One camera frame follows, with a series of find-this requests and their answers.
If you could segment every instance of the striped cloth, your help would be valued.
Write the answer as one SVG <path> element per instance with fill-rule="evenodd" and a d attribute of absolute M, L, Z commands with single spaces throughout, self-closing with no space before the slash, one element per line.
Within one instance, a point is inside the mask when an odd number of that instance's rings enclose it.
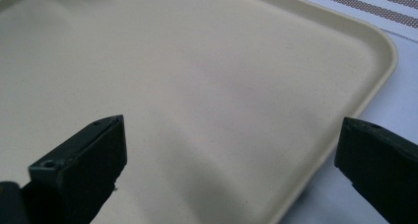
<path fill-rule="evenodd" d="M 418 41 L 418 0 L 307 0 Z"/>

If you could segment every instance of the small hole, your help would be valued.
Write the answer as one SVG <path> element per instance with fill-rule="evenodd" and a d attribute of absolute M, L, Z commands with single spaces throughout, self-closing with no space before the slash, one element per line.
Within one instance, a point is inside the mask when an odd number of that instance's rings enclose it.
<path fill-rule="evenodd" d="M 55 162 L 52 160 L 45 161 L 41 164 L 45 168 L 53 168 L 55 167 Z"/>
<path fill-rule="evenodd" d="M 381 128 L 381 127 L 380 127 L 380 126 L 378 126 L 377 124 L 373 124 L 373 123 L 372 123 L 370 126 L 371 126 L 371 127 L 373 127 L 373 128 Z"/>

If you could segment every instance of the black plastic part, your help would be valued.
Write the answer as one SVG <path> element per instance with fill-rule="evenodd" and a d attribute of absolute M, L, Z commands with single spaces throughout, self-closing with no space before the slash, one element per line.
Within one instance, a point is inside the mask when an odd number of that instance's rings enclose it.
<path fill-rule="evenodd" d="M 126 163 L 123 116 L 89 124 L 29 167 L 22 193 L 31 222 L 90 223 Z"/>
<path fill-rule="evenodd" d="M 345 118 L 335 166 L 389 223 L 418 223 L 418 146 L 378 125 Z"/>
<path fill-rule="evenodd" d="M 30 224 L 21 196 L 21 189 L 16 183 L 0 183 L 0 223 Z"/>

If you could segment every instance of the tray rim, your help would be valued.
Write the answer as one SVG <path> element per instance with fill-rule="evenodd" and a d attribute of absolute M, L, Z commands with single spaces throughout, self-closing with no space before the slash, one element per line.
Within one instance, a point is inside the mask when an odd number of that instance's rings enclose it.
<path fill-rule="evenodd" d="M 4 11 L 5 9 L 17 4 L 19 1 L 21 0 L 1 0 L 0 1 L 0 13 L 1 11 Z M 272 5 L 275 7 L 284 6 L 284 4 L 280 3 L 280 1 L 278 0 L 257 0 L 257 1 L 262 1 L 268 5 Z M 300 8 L 293 9 L 292 11 L 290 11 L 292 14 L 299 13 L 301 14 L 301 16 L 303 16 L 303 18 L 316 22 L 317 21 L 316 15 L 306 15 L 304 13 L 305 11 L 309 10 L 309 11 L 315 11 L 316 13 L 322 14 L 323 16 L 328 17 L 328 18 L 337 19 L 344 23 L 350 23 L 356 28 L 365 29 L 369 33 L 374 34 L 380 39 L 380 43 L 384 43 L 385 46 L 387 47 L 387 52 L 389 52 L 390 54 L 388 56 L 390 58 L 390 62 L 388 66 L 386 66 L 386 70 L 384 74 L 380 77 L 379 81 L 377 81 L 377 83 L 374 84 L 373 88 L 369 92 L 366 93 L 366 96 L 364 100 L 361 101 L 360 105 L 358 105 L 351 114 L 347 114 L 347 116 L 358 117 L 361 114 L 361 112 L 366 108 L 366 106 L 371 102 L 374 95 L 381 89 L 383 84 L 390 77 L 390 75 L 393 73 L 393 71 L 395 70 L 397 66 L 398 54 L 397 54 L 397 50 L 396 50 L 394 42 L 383 30 L 365 21 L 352 18 L 350 16 L 344 15 L 337 11 L 322 7 L 320 5 L 317 5 L 315 3 L 312 3 L 306 0 L 287 0 L 287 1 L 293 2 L 294 4 L 297 4 L 300 7 Z M 318 169 L 322 166 L 322 164 L 326 161 L 326 159 L 335 149 L 336 143 L 338 141 L 338 137 L 339 137 L 339 134 L 335 134 L 333 136 L 332 142 L 326 146 L 326 149 L 323 151 L 321 156 L 317 157 L 317 162 L 311 165 L 310 169 L 306 171 L 305 175 L 300 179 L 300 182 L 297 183 L 297 185 L 294 186 L 292 190 L 290 190 L 288 194 L 288 198 L 281 201 L 280 203 L 281 208 L 273 208 L 276 211 L 274 213 L 271 213 L 271 215 L 266 216 L 266 223 L 276 224 L 286 214 L 286 212 L 293 205 L 295 200 L 299 197 L 299 195 L 305 189 L 307 184 L 313 178 L 314 174 L 318 171 Z"/>

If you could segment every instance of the tray surface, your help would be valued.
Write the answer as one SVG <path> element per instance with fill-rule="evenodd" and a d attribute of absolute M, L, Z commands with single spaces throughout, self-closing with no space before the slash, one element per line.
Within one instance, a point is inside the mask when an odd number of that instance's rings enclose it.
<path fill-rule="evenodd" d="M 123 113 L 94 223 L 276 223 L 395 63 L 379 30 L 300 0 L 8 0 L 0 180 Z"/>

